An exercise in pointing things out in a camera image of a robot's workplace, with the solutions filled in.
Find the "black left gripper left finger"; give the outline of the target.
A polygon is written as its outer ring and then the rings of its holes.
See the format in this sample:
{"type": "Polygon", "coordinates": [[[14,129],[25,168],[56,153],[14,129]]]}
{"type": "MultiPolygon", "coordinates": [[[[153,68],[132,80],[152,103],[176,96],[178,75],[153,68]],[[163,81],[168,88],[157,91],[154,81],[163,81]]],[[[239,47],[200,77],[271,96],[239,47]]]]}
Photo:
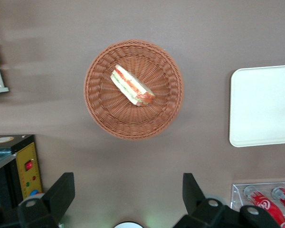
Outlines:
{"type": "Polygon", "coordinates": [[[0,207],[0,228],[58,228],[75,198],[72,172],[65,172],[46,193],[24,199],[17,207],[0,207]]]}

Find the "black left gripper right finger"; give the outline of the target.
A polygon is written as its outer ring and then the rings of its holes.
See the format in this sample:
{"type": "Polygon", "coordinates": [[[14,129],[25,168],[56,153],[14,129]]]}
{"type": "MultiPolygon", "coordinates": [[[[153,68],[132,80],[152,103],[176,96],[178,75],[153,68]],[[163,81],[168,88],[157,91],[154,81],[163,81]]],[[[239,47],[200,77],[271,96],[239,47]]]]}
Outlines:
{"type": "Polygon", "coordinates": [[[182,198],[187,210],[174,228],[278,228],[264,209],[242,206],[235,211],[217,199],[206,198],[191,173],[183,174],[182,198]]]}

